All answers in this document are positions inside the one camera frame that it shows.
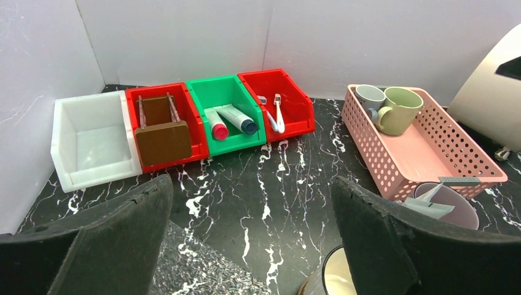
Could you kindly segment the grey mug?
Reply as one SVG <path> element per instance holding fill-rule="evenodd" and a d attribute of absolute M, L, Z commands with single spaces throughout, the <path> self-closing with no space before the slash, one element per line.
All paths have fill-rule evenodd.
<path fill-rule="evenodd" d="M 370 121 L 374 124 L 378 119 L 378 111 L 383 106 L 386 96 L 383 90 L 373 85 L 362 84 L 355 87 L 355 96 Z"/>

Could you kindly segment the white ribbed mug black rim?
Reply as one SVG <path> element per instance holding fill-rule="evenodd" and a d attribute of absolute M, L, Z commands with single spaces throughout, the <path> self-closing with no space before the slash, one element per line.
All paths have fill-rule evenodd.
<path fill-rule="evenodd" d="M 304 280 L 297 294 L 357 294 L 342 245 L 336 246 L 327 254 L 323 263 Z"/>

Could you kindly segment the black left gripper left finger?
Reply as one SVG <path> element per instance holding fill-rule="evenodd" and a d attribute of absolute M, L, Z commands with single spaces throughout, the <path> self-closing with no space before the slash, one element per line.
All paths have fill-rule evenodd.
<path fill-rule="evenodd" d="M 147 294 L 173 204 L 158 176 L 124 195 L 1 235 L 2 294 Z"/>

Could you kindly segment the orange cap toothpaste tube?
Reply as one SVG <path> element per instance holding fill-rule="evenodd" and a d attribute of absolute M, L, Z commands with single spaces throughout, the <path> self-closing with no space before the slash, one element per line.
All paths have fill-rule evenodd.
<path fill-rule="evenodd" d="M 430 202 L 431 199 L 438 193 L 441 187 L 444 185 L 442 183 L 439 183 L 432 187 L 430 190 L 426 191 L 424 194 L 421 194 L 417 197 L 418 200 L 423 202 Z"/>

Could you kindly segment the purple mug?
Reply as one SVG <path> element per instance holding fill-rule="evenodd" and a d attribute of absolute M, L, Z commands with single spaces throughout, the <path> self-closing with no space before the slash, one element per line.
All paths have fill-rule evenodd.
<path fill-rule="evenodd" d="M 437 184 L 439 183 L 422 183 L 413 190 L 408 198 L 417 199 L 419 195 L 424 194 Z M 473 207 L 451 187 L 445 185 L 441 187 L 430 202 L 455 206 L 451 213 L 439 220 L 472 230 L 479 228 L 479 219 Z"/>

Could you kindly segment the green mug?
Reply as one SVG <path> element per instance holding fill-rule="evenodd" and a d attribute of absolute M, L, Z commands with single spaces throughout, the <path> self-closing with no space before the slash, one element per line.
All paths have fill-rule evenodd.
<path fill-rule="evenodd" d="M 424 101 L 419 94 L 403 87 L 388 87 L 384 94 L 386 99 L 375 126 L 381 133 L 400 136 L 412 124 Z"/>

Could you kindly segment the black cap toothpaste tube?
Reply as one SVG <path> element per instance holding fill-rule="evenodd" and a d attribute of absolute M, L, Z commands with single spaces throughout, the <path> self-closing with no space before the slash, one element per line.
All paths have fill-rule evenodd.
<path fill-rule="evenodd" d="M 453 211 L 455 206 L 427 202 L 424 200 L 406 198 L 402 206 L 410 210 L 427 215 L 434 219 L 440 219 Z"/>

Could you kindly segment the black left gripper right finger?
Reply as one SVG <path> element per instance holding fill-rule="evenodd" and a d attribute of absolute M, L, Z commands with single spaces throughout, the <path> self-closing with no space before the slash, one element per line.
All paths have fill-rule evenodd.
<path fill-rule="evenodd" d="M 337 227 L 358 294 L 519 294 L 520 238 L 455 226 L 337 177 Z"/>

